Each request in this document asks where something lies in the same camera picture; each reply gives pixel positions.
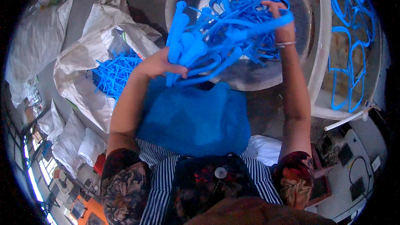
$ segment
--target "red object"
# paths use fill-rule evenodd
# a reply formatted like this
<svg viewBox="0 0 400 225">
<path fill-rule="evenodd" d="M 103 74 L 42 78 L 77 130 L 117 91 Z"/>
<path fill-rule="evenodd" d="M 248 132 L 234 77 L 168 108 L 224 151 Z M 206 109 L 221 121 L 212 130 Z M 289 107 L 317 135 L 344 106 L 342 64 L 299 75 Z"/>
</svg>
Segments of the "red object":
<svg viewBox="0 0 400 225">
<path fill-rule="evenodd" d="M 99 174 L 99 176 L 103 173 L 104 164 L 106 163 L 106 156 L 104 154 L 100 154 L 97 157 L 96 163 L 94 164 L 94 170 Z"/>
</svg>

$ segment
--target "left hand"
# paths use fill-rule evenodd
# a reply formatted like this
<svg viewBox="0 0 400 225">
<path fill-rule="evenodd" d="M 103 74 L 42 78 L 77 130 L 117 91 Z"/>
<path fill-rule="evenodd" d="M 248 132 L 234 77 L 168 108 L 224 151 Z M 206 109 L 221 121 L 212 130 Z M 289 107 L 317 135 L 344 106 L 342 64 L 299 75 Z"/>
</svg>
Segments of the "left hand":
<svg viewBox="0 0 400 225">
<path fill-rule="evenodd" d="M 135 74 L 139 74 L 145 79 L 152 79 L 156 76 L 172 72 L 187 78 L 188 69 L 182 65 L 175 65 L 168 62 L 169 47 L 162 48 L 158 52 L 143 60 L 135 69 Z"/>
</svg>

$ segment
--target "hand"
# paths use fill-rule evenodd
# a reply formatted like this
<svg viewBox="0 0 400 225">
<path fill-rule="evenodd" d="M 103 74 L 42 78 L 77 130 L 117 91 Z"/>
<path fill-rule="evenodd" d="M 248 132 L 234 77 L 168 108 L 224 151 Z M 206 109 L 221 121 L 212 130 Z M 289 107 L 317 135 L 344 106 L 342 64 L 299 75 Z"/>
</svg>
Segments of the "hand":
<svg viewBox="0 0 400 225">
<path fill-rule="evenodd" d="M 274 18 L 280 18 L 279 9 L 287 9 L 283 3 L 276 3 L 272 1 L 261 1 L 262 5 L 266 5 L 269 11 L 273 13 Z M 275 42 L 294 42 L 294 22 L 290 22 L 287 25 L 276 29 L 275 31 Z"/>
<path fill-rule="evenodd" d="M 155 78 L 164 75 L 166 72 L 172 72 L 187 78 L 188 69 L 182 65 L 175 65 L 168 62 L 169 47 L 162 48 L 158 52 L 143 60 L 135 69 L 135 74 L 139 74 L 145 79 Z"/>
</svg>

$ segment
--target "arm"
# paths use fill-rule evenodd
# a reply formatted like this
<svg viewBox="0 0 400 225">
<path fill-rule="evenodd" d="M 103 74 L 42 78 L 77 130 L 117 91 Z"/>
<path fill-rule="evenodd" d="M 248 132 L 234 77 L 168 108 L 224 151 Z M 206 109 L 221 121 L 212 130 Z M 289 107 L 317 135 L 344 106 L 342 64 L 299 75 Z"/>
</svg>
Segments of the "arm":
<svg viewBox="0 0 400 225">
<path fill-rule="evenodd" d="M 282 3 L 263 1 L 269 6 L 274 18 L 279 18 L 279 8 L 286 9 Z M 276 30 L 276 42 L 294 42 L 294 23 Z M 311 106 L 306 80 L 300 66 L 299 56 L 294 44 L 286 45 L 280 51 L 283 74 L 283 110 L 285 124 L 279 161 L 295 151 L 304 151 L 311 155 Z"/>
<path fill-rule="evenodd" d="M 186 77 L 186 67 L 168 62 L 168 50 L 169 48 L 159 50 L 141 62 L 130 74 L 111 117 L 106 157 L 120 148 L 139 152 L 135 137 L 149 80 L 167 71 Z"/>
</svg>

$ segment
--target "bracelet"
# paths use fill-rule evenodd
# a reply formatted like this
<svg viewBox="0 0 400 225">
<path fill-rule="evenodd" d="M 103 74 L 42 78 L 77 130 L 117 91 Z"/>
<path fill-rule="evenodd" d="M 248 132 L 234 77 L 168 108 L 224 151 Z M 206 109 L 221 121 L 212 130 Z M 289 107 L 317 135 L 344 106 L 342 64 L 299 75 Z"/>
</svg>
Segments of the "bracelet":
<svg viewBox="0 0 400 225">
<path fill-rule="evenodd" d="M 296 42 L 283 42 L 283 43 L 275 43 L 276 48 L 285 48 L 285 45 L 295 45 Z"/>
</svg>

